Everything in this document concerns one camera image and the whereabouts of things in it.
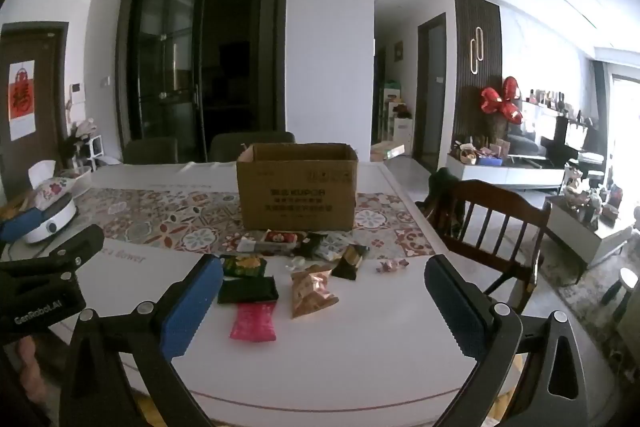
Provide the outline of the person left hand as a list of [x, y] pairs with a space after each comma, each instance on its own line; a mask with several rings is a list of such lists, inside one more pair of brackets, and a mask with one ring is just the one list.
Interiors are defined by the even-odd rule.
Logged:
[[33, 403], [43, 405], [47, 401], [47, 386], [36, 359], [35, 341], [30, 336], [18, 340], [15, 352], [20, 360], [20, 382], [27, 398]]

